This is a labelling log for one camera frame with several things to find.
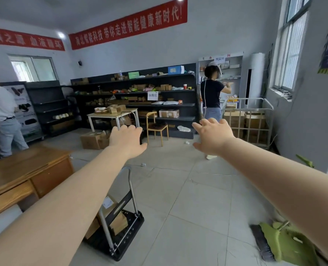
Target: man in white shirt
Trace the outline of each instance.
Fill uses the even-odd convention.
[[[13,95],[0,87],[0,156],[11,156],[14,142],[20,150],[29,148],[21,133],[21,124],[15,118],[17,105]]]

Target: jeans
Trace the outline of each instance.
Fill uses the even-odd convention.
[[[205,119],[214,118],[219,122],[222,118],[222,111],[220,107],[207,107],[203,109],[203,115]]]
[[[20,149],[29,148],[21,133],[21,124],[15,119],[4,120],[0,122],[0,156],[11,156],[12,142]]]

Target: chair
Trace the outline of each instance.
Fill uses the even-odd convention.
[[[169,129],[168,125],[156,125],[156,114],[157,112],[149,112],[147,113],[146,120],[147,120],[147,138],[148,138],[148,144],[149,144],[149,131],[154,131],[154,139],[156,138],[156,133],[160,132],[160,139],[162,140],[162,146],[163,146],[163,130],[166,128],[166,134],[168,135],[169,140]],[[148,117],[150,115],[153,115],[154,123],[151,123],[148,125]]]

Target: red banner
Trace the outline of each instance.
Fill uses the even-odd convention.
[[[65,51],[62,40],[53,37],[0,29],[0,45]]]
[[[187,0],[173,0],[130,16],[75,34],[69,39],[72,49],[82,49],[129,36],[156,31],[187,22]]]

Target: white shoe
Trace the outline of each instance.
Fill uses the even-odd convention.
[[[207,155],[206,156],[206,159],[207,160],[212,160],[213,158],[216,158],[217,156],[212,156],[212,155]]]

